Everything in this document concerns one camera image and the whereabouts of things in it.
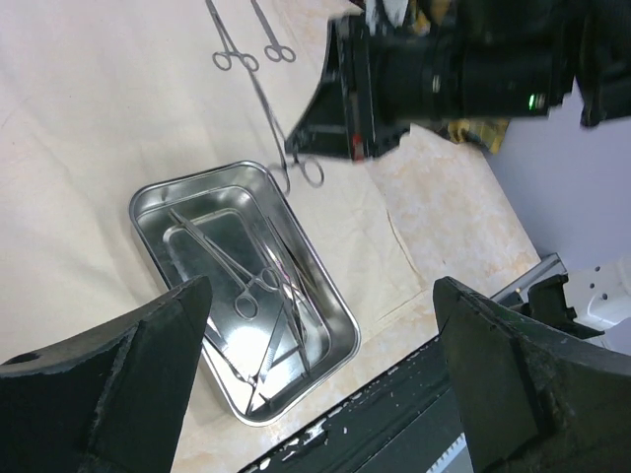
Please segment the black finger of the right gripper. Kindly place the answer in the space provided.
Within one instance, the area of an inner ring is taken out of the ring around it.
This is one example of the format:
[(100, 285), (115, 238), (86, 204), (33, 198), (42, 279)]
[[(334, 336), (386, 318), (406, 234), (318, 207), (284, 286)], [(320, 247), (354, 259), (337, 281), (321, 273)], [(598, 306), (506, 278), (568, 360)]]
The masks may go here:
[(326, 158), (348, 157), (337, 23), (327, 23), (326, 49), (315, 92), (304, 113), (285, 139), (289, 154)]

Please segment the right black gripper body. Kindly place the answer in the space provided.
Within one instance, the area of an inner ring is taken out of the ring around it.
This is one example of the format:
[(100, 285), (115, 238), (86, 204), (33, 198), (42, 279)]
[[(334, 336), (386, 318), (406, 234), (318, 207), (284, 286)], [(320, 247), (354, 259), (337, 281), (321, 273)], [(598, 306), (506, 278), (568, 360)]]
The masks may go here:
[(555, 1), (458, 1), (423, 35), (339, 20), (348, 157), (378, 158), (411, 124), (547, 115), (562, 101)]

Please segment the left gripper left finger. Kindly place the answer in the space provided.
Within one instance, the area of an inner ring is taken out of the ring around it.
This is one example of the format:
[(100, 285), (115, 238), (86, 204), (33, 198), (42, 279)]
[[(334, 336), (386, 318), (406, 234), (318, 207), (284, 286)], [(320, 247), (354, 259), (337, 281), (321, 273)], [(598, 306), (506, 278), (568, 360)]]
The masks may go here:
[(2, 363), (2, 471), (170, 471), (212, 299), (195, 277)]

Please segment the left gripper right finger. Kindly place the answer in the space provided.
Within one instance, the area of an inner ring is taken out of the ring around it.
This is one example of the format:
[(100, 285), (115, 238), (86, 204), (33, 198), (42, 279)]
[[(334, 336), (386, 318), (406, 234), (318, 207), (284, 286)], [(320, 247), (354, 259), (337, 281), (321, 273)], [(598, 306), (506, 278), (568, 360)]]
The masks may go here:
[(452, 277), (433, 305), (474, 471), (629, 471), (629, 356)]

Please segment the steel hemostat forceps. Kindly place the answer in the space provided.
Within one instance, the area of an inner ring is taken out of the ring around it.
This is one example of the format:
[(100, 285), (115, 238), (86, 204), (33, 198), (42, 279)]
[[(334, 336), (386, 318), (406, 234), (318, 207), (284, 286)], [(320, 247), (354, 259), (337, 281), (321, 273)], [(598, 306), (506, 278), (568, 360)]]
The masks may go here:
[(245, 67), (250, 81), (253, 85), (255, 93), (262, 106), (263, 112), (267, 119), (269, 128), (272, 133), (278, 155), (279, 162), (269, 165), (267, 168), (270, 172), (277, 172), (285, 183), (283, 193), (288, 196), (291, 193), (291, 177), (290, 171), (297, 169), (303, 176), (306, 183), (312, 188), (321, 188), (324, 185), (324, 170), (322, 165), (314, 157), (300, 157), (296, 152), (288, 152), (285, 150), (286, 135), (282, 126), (274, 113), (271, 104), (265, 94), (260, 82), (258, 81), (254, 71)]

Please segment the steel surgical scissors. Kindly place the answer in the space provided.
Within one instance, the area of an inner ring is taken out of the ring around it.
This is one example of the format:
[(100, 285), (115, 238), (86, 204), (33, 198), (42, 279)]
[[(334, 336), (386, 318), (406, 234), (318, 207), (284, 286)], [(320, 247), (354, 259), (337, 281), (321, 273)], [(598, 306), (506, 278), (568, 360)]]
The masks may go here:
[(263, 47), (265, 56), (275, 63), (295, 62), (297, 59), (295, 51), (290, 46), (279, 42), (258, 1), (250, 0), (250, 5), (268, 39), (268, 43)]

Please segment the steel instrument tray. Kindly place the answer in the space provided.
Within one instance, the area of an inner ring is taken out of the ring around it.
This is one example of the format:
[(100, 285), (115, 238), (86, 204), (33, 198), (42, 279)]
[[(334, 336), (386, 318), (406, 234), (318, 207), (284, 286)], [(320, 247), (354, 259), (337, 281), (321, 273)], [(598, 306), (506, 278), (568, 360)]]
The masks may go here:
[(147, 185), (129, 217), (164, 287), (209, 280), (202, 358), (242, 423), (277, 421), (357, 354), (358, 323), (264, 166)]

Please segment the beige cloth wrap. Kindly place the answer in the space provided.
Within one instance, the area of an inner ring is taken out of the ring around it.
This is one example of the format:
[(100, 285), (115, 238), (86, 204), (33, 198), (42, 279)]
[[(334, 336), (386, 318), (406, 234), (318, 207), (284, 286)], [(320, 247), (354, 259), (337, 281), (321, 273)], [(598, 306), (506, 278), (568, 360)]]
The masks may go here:
[[(278, 155), (245, 68), (219, 70), (202, 1), (1, 5), (1, 356), (66, 339), (157, 297), (128, 216), (141, 187)], [(278, 422), (251, 428), (200, 369), (177, 472), (236, 472), (389, 368), (424, 291), (371, 172), (292, 174), (291, 206), (362, 330), (359, 354)]]

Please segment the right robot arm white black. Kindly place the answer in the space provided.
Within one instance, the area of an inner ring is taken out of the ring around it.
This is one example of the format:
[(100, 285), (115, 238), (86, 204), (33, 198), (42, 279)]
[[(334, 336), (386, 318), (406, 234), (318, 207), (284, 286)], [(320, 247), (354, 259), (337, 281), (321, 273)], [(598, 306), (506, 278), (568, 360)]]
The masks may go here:
[(320, 79), (285, 141), (354, 162), (412, 125), (496, 150), (510, 120), (578, 90), (581, 124), (630, 113), (626, 1), (366, 1), (330, 19)]

